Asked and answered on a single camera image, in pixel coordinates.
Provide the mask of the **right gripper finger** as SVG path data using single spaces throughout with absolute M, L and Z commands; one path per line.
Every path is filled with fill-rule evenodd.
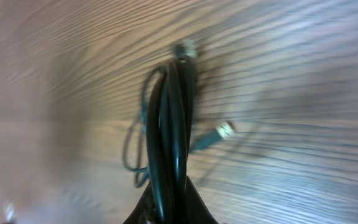
M 154 202 L 152 184 L 147 184 L 135 209 L 124 220 L 123 224 L 146 223 L 189 223 L 189 224 L 218 224 L 209 212 L 191 179 L 186 177 L 184 207 L 158 207 Z

